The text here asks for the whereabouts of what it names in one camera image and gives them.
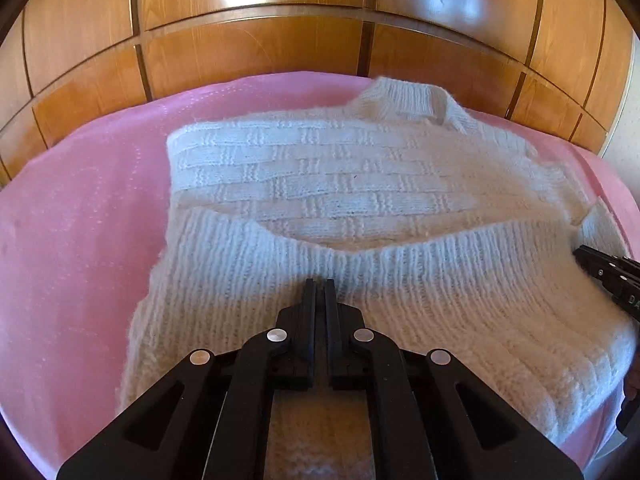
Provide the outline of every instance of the white wall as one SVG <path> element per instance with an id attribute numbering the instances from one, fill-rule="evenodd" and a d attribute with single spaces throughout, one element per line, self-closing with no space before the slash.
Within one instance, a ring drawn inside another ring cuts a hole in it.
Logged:
<path id="1" fill-rule="evenodd" d="M 620 176 L 640 205 L 640 40 L 637 36 L 634 38 L 633 50 L 628 93 L 603 158 Z"/>

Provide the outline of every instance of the round metal bolt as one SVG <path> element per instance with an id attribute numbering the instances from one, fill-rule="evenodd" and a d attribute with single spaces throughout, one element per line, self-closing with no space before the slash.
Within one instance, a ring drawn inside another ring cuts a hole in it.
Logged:
<path id="1" fill-rule="evenodd" d="M 361 343 L 368 343 L 369 341 L 373 341 L 373 332 L 368 328 L 359 328 L 353 333 L 356 341 L 360 341 Z"/>
<path id="2" fill-rule="evenodd" d="M 446 350 L 436 350 L 431 353 L 431 360 L 437 365 L 448 365 L 451 362 L 451 354 Z"/>
<path id="3" fill-rule="evenodd" d="M 189 361 L 191 361 L 192 365 L 205 365 L 211 359 L 211 354 L 206 350 L 196 350 L 193 354 L 189 356 Z"/>
<path id="4" fill-rule="evenodd" d="M 267 332 L 267 339 L 274 343 L 284 341 L 287 338 L 287 332 L 281 328 L 272 328 Z"/>

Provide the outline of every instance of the white knitted sweater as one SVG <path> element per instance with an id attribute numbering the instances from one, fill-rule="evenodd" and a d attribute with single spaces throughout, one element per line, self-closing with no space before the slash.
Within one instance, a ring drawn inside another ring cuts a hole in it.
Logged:
<path id="1" fill-rule="evenodd" d="M 333 278 L 368 326 L 452 351 L 553 442 L 621 381 L 634 326 L 578 267 L 626 254 L 602 202 L 442 89 L 377 80 L 345 107 L 184 127 L 166 251 L 132 321 L 121 408 L 193 348 L 238 348 Z M 370 478 L 364 398 L 281 394 L 271 478 Z"/>

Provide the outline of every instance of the wooden headboard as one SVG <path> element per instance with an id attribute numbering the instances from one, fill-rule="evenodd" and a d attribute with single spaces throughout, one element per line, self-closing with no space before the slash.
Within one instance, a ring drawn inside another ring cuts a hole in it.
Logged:
<path id="1" fill-rule="evenodd" d="M 440 85 L 597 153 L 631 52 L 614 0 L 29 0 L 0 46 L 0 184 L 92 119 L 294 70 Z"/>

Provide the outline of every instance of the triangular cutout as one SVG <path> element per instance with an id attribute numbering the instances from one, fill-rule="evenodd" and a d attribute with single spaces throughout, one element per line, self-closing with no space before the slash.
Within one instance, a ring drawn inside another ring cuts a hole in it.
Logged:
<path id="1" fill-rule="evenodd" d="M 124 438 L 151 451 L 157 451 L 183 391 L 184 384 L 175 381 L 158 402 L 129 425 L 124 431 Z"/>
<path id="2" fill-rule="evenodd" d="M 466 414 L 474 427 L 480 446 L 484 450 L 492 450 L 513 440 L 518 430 L 501 413 L 496 412 L 489 404 L 465 383 L 456 384 L 456 391 L 465 407 Z"/>

